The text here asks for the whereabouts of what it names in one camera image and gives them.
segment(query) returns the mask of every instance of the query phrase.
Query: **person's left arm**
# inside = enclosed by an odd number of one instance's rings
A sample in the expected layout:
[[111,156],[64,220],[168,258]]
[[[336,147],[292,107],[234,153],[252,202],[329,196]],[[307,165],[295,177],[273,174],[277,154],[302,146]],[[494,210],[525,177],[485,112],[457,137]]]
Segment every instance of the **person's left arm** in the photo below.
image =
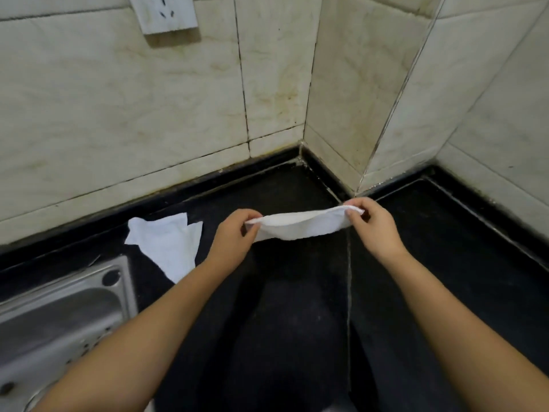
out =
[[254,242],[260,225],[242,236],[244,222],[261,216],[232,213],[206,260],[71,367],[34,411],[143,411],[205,303]]

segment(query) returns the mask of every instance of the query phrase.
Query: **person's left hand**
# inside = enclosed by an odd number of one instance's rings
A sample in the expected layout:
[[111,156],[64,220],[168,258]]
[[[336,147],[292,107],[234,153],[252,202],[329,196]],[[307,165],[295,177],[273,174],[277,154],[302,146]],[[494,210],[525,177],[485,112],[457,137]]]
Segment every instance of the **person's left hand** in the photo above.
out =
[[260,224],[255,224],[246,235],[242,236],[244,222],[259,217],[263,215],[249,209],[236,210],[230,214],[219,224],[204,263],[208,263],[213,269],[222,271],[226,275],[231,274],[246,257],[261,227]]

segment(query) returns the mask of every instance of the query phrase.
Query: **folded white cloth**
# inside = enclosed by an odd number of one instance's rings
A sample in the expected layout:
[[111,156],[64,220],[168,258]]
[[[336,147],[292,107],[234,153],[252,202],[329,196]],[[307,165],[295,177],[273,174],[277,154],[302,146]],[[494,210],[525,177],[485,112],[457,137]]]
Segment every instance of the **folded white cloth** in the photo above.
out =
[[297,240],[299,238],[330,234],[351,225],[347,215],[345,215],[347,209],[356,211],[360,215],[364,214],[363,209],[352,205],[340,205],[339,207],[320,211],[267,215],[246,221],[246,228],[250,229],[254,224],[261,224],[255,242],[269,238]]
[[194,269],[194,258],[202,235],[202,221],[187,225],[187,213],[157,221],[132,218],[125,244],[136,244],[141,252],[162,269],[173,283]]

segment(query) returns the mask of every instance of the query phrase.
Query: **stainless steel sink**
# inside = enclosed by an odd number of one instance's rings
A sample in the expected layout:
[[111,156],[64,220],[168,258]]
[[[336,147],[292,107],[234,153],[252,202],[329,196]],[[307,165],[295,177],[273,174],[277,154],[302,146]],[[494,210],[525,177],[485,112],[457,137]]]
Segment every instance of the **stainless steel sink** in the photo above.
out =
[[126,256],[0,304],[0,411],[31,410],[73,362],[135,315]]

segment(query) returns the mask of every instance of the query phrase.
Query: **white power socket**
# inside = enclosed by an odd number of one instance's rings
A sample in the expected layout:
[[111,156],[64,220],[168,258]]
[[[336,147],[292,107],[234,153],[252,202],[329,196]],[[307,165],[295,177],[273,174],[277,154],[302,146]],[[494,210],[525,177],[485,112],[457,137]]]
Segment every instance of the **white power socket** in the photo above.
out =
[[130,0],[143,34],[198,27],[193,0]]

